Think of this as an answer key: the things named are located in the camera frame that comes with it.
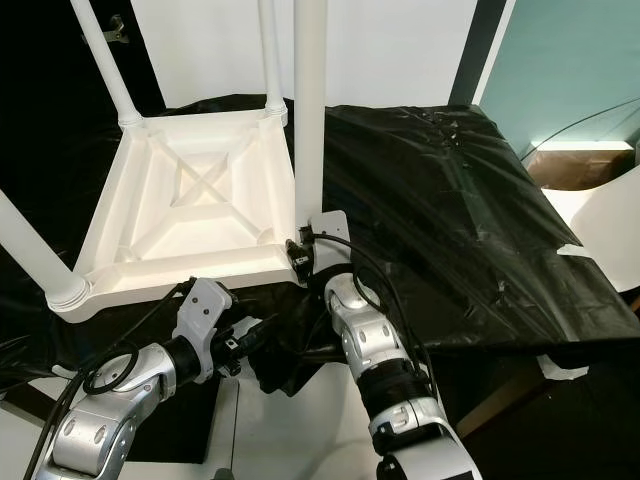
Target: white pole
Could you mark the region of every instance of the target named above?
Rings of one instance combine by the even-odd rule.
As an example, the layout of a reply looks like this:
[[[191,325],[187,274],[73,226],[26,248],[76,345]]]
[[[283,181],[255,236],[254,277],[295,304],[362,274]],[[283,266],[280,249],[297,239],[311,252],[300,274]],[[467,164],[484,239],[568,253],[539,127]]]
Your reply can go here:
[[[1,190],[0,245],[44,290],[50,306],[73,305],[87,295],[89,283],[62,263]]]
[[[258,0],[260,14],[260,34],[262,36],[262,59],[264,78],[267,84],[267,115],[280,115],[282,125],[287,125],[287,106],[282,99],[280,88],[280,60],[278,57],[278,35],[273,0]]]
[[[296,225],[322,212],[327,0],[295,0]]]
[[[93,58],[98,64],[102,79],[107,85],[111,100],[118,111],[118,125],[126,127],[142,122],[142,116],[131,101],[89,0],[71,0],[71,5],[76,12],[76,17],[87,39]]]

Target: teal wall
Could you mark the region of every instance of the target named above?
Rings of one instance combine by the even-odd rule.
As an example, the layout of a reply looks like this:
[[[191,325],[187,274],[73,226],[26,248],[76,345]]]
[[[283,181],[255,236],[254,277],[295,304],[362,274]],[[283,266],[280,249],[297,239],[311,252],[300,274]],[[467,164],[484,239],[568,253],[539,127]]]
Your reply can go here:
[[[582,117],[640,97],[640,0],[516,0],[480,102],[516,153]],[[640,101],[565,140],[635,140]]]

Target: black plastic sheet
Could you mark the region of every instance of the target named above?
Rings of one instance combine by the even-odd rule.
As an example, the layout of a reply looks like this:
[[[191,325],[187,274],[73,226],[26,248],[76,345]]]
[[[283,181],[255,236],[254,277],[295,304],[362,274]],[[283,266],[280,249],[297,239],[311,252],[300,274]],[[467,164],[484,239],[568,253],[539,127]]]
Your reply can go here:
[[[261,96],[230,96],[169,114],[262,105]],[[289,106],[285,132],[293,156]],[[114,125],[88,130],[81,141],[61,141],[68,148],[48,162],[73,172],[76,182],[59,188],[54,201],[41,197],[25,212],[70,266],[117,138]],[[12,187],[2,185],[20,200],[20,189]],[[15,202],[23,208],[24,202]],[[578,240],[475,107],[328,108],[324,210],[333,209],[347,213],[352,241],[380,259],[414,329],[433,351],[553,352],[640,338],[636,317],[595,263],[556,254]],[[2,254],[0,391],[49,375],[54,363],[77,365],[150,308],[117,307],[83,324],[66,324],[47,311],[37,286]],[[293,394],[324,360],[340,358],[315,295],[292,284],[235,293],[272,326],[269,342],[251,358],[266,391]],[[172,308],[164,327],[154,321],[136,332],[141,346],[169,338],[177,305]]]

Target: white wall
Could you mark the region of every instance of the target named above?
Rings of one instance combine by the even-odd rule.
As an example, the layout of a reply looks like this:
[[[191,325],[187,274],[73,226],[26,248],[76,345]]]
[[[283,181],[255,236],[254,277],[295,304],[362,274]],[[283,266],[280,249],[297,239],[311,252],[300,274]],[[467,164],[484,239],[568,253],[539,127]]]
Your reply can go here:
[[[293,98],[293,1],[276,0]],[[132,0],[167,107],[264,92],[257,0]],[[443,105],[476,0],[329,0],[327,105]]]

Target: black tarp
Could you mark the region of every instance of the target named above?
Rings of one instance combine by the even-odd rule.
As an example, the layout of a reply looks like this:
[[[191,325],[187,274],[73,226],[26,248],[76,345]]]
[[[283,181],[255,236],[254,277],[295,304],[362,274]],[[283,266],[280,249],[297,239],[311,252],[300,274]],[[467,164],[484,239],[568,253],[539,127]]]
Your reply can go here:
[[[168,114],[262,104],[262,96],[230,96]],[[1,179],[69,266],[118,139],[115,124],[70,131],[57,143],[66,148],[48,159],[59,178],[49,178],[46,198],[23,195],[22,186]],[[640,338],[637,318],[595,263],[556,254],[578,240],[476,107],[328,108],[323,201],[324,210],[347,213],[352,241],[380,259],[433,351],[550,352]],[[306,290],[278,284],[236,293],[273,326],[273,337],[251,359],[265,390],[294,393],[317,369],[303,353],[335,354],[322,302]],[[116,307],[67,324],[47,311],[37,286],[3,251],[0,389],[49,375],[56,362],[73,367],[148,308]],[[137,341],[168,339],[176,308],[137,332]]]

